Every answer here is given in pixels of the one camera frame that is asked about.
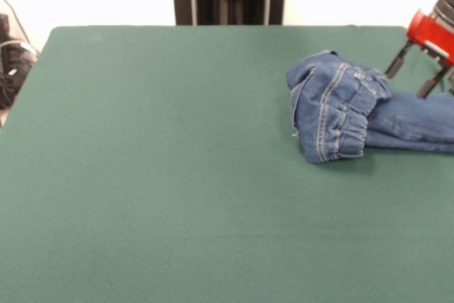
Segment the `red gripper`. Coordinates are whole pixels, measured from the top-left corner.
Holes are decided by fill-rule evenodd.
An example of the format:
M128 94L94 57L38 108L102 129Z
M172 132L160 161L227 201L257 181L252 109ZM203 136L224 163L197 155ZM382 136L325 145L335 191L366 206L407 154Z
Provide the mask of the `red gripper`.
M453 65L453 32L437 23L433 18L418 10L409 24L406 41L401 50L387 68L385 75L393 78L404 64L404 58L413 44L426 49L436 57ZM450 72L451 67L445 66L432 78L428 79L416 93L420 99L425 99L435 86Z

